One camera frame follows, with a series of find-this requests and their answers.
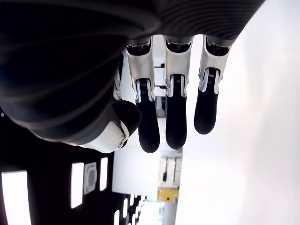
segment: ceiling light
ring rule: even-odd
[[[8,225],[31,225],[27,172],[3,172],[1,176]]]
[[[134,202],[134,194],[130,195],[130,206],[133,206],[133,202]]]
[[[108,159],[107,157],[101,159],[101,166],[100,166],[100,191],[103,191],[107,185],[107,164]]]
[[[123,203],[123,218],[127,216],[127,207],[128,207],[128,199],[125,198]]]
[[[119,218],[120,218],[120,210],[117,210],[114,213],[114,221],[113,221],[113,225],[119,225]]]
[[[71,208],[75,208],[83,202],[83,163],[72,164],[71,174]]]

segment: white joint cover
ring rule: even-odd
[[[123,146],[124,142],[129,138],[129,131],[125,124],[121,121],[125,136],[118,126],[110,121],[103,132],[93,141],[80,145],[88,149],[95,149],[102,153],[111,153]]]
[[[192,44],[193,40],[191,41],[190,48],[186,52],[176,53],[171,52],[165,42],[165,78],[168,89],[170,88],[170,77],[173,74],[184,75],[184,87],[187,88]]]

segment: white wall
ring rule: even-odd
[[[193,126],[202,37],[192,49],[176,224],[300,224],[300,2],[267,0],[235,42],[217,122]]]
[[[177,203],[165,202],[164,225],[175,225]]]
[[[122,98],[135,103],[127,58],[122,72]],[[114,154],[112,191],[157,196],[159,152],[148,154],[140,146],[137,130],[126,146]]]

